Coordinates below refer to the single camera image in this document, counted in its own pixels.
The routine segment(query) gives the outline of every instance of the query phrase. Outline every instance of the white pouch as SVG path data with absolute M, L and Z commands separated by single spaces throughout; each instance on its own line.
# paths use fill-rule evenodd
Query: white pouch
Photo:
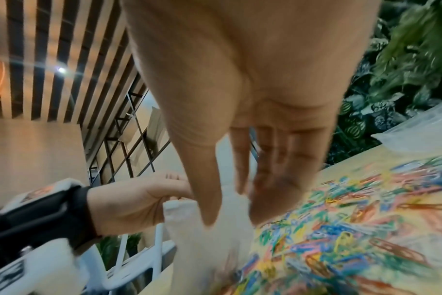
M 197 202 L 163 204 L 165 227 L 177 246 L 170 295 L 212 294 L 247 262 L 254 233 L 248 210 L 247 197 L 225 196 L 218 219 L 206 228 Z

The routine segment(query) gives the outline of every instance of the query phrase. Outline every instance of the black sleeve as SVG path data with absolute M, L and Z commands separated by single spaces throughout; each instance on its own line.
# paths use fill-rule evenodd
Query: black sleeve
M 23 248 L 37 248 L 67 238 L 75 254 L 99 240 L 86 195 L 89 187 L 76 186 L 0 214 L 0 268 L 19 258 Z

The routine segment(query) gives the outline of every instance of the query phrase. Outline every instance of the translucent plastic bag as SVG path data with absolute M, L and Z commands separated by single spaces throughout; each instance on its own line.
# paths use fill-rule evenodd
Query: translucent plastic bag
M 197 202 L 163 204 L 165 226 L 176 243 L 171 295 L 213 294 L 247 262 L 254 229 L 244 196 L 224 197 L 212 228 L 202 223 Z

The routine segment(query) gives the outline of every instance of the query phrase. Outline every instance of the wall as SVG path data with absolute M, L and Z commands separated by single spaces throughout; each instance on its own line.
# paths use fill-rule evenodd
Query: wall
M 88 184 L 79 125 L 0 120 L 0 206 L 67 177 Z

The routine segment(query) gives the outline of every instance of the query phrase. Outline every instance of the hand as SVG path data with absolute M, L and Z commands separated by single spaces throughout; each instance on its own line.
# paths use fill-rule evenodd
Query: hand
M 164 222 L 163 203 L 171 197 L 193 199 L 186 177 L 156 172 L 92 188 L 87 201 L 97 234 L 109 236 Z
M 261 152 L 254 224 L 297 205 L 325 157 L 343 95 L 371 35 L 377 0 L 121 0 L 134 59 L 206 225 L 221 206 L 216 143 L 230 134 L 236 187 Z

